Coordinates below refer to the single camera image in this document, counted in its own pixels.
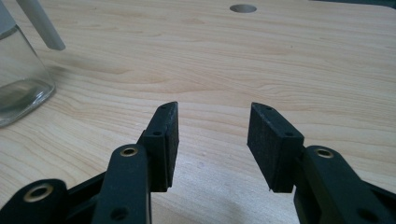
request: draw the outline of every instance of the metal grommet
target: metal grommet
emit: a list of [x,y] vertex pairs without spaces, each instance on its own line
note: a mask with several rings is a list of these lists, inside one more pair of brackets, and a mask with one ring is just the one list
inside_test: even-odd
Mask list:
[[120,154],[123,157],[131,157],[137,154],[137,148],[134,147],[127,147],[125,148]]
[[47,183],[35,186],[34,188],[27,191],[23,196],[23,200],[27,203],[35,203],[42,199],[45,199],[53,192],[53,186]]
[[330,152],[329,150],[327,150],[325,148],[317,148],[317,149],[315,149],[315,152],[317,153],[318,156],[320,156],[322,158],[331,159],[334,157],[332,152]]

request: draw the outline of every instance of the wood grain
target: wood grain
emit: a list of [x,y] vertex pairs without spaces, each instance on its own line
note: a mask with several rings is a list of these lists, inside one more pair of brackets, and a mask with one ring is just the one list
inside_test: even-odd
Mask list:
[[396,13],[310,1],[42,0],[66,44],[46,49],[11,14],[57,92],[0,130],[0,206],[21,187],[69,188],[103,172],[155,108],[179,102],[174,186],[154,223],[297,223],[292,195],[268,191],[246,146],[251,102],[271,105],[359,176],[396,192]]

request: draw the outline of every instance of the bolt hole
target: bolt hole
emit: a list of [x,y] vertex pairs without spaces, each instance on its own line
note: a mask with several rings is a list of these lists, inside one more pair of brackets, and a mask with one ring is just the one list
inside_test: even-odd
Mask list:
[[138,151],[137,148],[128,147],[125,148],[120,154],[123,157],[130,157],[136,155],[137,151]]
[[326,158],[326,159],[330,159],[332,158],[334,155],[327,149],[323,149],[323,148],[318,148],[315,150],[318,154],[318,156]]
[[23,196],[23,199],[28,203],[38,202],[47,198],[53,192],[53,186],[50,184],[42,184],[36,186]]
[[115,221],[124,220],[128,216],[128,209],[125,207],[115,208],[110,214],[111,219]]
[[378,216],[376,216],[374,213],[370,212],[367,209],[360,208],[358,209],[358,214],[361,218],[369,221],[369,222],[378,222]]
[[241,5],[231,6],[230,10],[233,12],[239,12],[239,13],[250,13],[250,12],[256,11],[257,8],[252,5],[241,4]]

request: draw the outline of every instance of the wooden surface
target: wooden surface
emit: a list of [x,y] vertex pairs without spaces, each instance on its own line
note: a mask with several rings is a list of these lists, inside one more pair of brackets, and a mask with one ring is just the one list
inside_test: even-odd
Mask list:
[[396,11],[298,0],[42,0],[66,44],[45,47],[5,4],[57,84],[0,129],[0,206],[21,187],[69,188],[135,143],[157,106],[179,102],[174,186],[154,223],[297,223],[291,194],[268,191],[247,142],[251,102],[271,105],[305,145],[339,151],[396,192]]

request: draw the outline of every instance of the clear glass container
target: clear glass container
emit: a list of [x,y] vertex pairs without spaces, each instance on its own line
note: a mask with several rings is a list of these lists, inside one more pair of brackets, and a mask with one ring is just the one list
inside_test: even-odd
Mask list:
[[26,115],[55,90],[55,83],[15,25],[0,35],[0,127]]

